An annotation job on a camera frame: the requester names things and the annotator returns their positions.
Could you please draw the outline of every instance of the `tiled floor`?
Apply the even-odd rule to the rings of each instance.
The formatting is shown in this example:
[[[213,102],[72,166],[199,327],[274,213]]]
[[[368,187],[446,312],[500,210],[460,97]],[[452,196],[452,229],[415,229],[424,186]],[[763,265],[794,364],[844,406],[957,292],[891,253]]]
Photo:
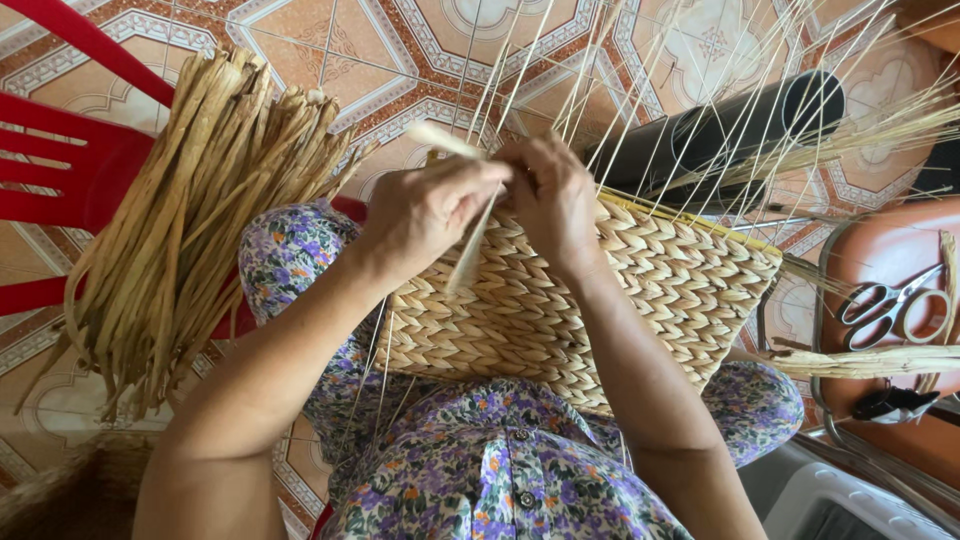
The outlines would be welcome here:
[[[187,55],[218,43],[239,43],[256,50],[288,85],[318,86],[340,98],[336,130],[359,123],[355,144],[379,140],[383,148],[360,168],[344,194],[367,198],[384,172],[422,163],[425,148],[399,136],[418,119],[449,127],[463,136],[476,98],[514,20],[516,0],[67,0],[156,73],[173,83]],[[657,35],[682,5],[676,28],[666,33],[660,54]],[[662,113],[702,103],[719,88],[733,90],[759,80],[810,66],[799,53],[812,39],[839,37],[824,54],[827,67],[844,78],[854,118],[882,108],[936,77],[939,53],[915,39],[898,41],[864,55],[844,57],[850,48],[852,14],[859,0],[824,3],[798,32],[780,27],[790,0],[627,0],[624,12],[591,62],[590,70],[607,85],[591,94],[575,138],[582,148],[617,117],[616,129],[635,126]],[[542,133],[561,109],[575,80],[598,4],[595,0],[524,0],[512,43],[529,47],[541,20],[544,34],[535,59],[516,93],[516,108],[505,120],[519,134]],[[779,49],[758,45],[771,33]],[[513,48],[506,76],[497,91],[508,94],[526,56]],[[629,107],[618,114],[626,90],[643,90],[636,116]],[[0,87],[55,107],[89,114],[147,132],[160,130],[167,110],[139,90],[58,38],[0,7]],[[493,137],[490,128],[485,140]],[[927,149],[892,154],[877,148],[856,153],[812,171],[805,207],[818,210],[877,209],[901,193],[925,158]],[[806,173],[782,175],[774,198],[797,200]],[[799,225],[760,232],[784,251],[816,260],[827,226]],[[88,235],[59,228],[0,222],[0,284],[65,274]],[[814,291],[804,282],[780,284],[767,306],[767,335],[809,341]],[[69,449],[99,428],[100,385],[77,373],[73,356],[63,358],[12,415],[22,388],[44,361],[57,334],[58,307],[0,318],[0,493],[36,471],[56,465]],[[742,332],[754,347],[756,324]],[[187,387],[221,358],[211,345],[195,364]],[[172,414],[135,425],[160,429]],[[323,508],[327,465],[320,460],[310,428],[300,419],[291,439],[276,450],[276,478],[292,537],[305,537]]]

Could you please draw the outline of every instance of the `straw fiber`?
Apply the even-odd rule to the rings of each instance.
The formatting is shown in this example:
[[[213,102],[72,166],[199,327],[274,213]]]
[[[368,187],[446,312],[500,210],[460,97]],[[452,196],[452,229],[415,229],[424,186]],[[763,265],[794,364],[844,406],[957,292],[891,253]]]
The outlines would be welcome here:
[[[774,278],[780,252],[607,199],[597,201],[596,228],[611,269],[703,390]],[[524,377],[580,410],[610,415],[580,311],[509,211],[488,221],[476,283],[445,294],[459,249],[394,293],[375,366],[439,380]]]

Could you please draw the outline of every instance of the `woven basket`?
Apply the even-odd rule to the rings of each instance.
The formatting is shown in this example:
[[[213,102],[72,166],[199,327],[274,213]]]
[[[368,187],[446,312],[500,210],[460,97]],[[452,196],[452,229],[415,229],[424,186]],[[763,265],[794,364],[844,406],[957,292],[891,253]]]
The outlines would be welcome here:
[[[129,539],[157,434],[102,431],[0,498],[0,540]]]
[[[722,228],[711,234],[711,227],[692,216],[671,223],[609,193],[596,206],[611,268],[698,390],[782,258],[758,242],[744,245],[741,234]],[[611,415],[580,310],[508,211],[495,211],[488,222],[476,283],[444,294],[458,249],[394,293],[376,368],[439,380],[524,377],[580,410]]]

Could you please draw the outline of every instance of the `scissors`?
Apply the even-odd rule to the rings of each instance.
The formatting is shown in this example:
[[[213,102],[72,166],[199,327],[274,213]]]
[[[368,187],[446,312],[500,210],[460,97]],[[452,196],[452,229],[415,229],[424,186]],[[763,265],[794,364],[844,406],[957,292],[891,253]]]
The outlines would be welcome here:
[[[939,321],[940,326],[937,329],[933,332],[925,332],[922,336],[911,332],[906,327],[907,317],[899,317],[899,315],[904,307],[907,307],[907,311],[904,313],[906,315],[910,307],[928,296],[937,296],[943,299],[948,311],[952,308],[947,293],[941,290],[925,290],[917,293],[920,287],[940,272],[943,267],[943,263],[937,264],[900,287],[891,287],[876,282],[864,283],[857,287],[836,311],[837,319],[844,325],[851,327],[847,331],[847,335],[844,336],[844,347],[854,352],[870,349],[893,329],[894,325],[898,323],[898,318],[902,326],[903,336],[911,343],[926,343],[940,334],[947,325],[948,314],[944,315],[942,321]]]

